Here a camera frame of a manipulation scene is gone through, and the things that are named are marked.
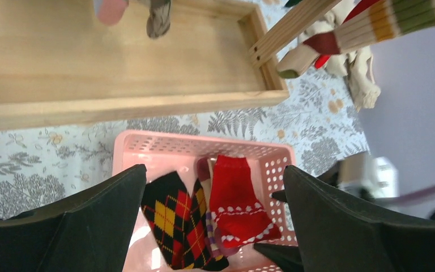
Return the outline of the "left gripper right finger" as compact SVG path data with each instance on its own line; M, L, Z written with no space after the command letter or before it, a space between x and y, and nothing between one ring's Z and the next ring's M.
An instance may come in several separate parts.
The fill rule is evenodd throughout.
M297 245L254 244L282 271L435 271L435 220L401 214L289 165Z

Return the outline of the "red white patterned sock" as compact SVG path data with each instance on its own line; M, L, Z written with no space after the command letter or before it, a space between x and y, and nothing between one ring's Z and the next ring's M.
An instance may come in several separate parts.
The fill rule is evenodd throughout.
M225 248L275 240L282 235L255 195L246 158L217 157L209 207Z

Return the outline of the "black red yellow argyle sock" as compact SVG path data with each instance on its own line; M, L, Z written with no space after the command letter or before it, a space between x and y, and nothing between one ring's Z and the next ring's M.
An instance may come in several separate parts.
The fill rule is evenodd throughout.
M140 206L171 269L222 271L229 266L226 257L215 257L210 249L207 203L199 181L189 193L176 171L167 173L145 186Z

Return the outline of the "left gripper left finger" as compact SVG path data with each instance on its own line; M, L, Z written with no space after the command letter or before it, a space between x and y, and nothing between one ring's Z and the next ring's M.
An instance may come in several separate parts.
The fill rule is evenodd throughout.
M121 271L146 172L137 164L62 200L0 219L0 271Z

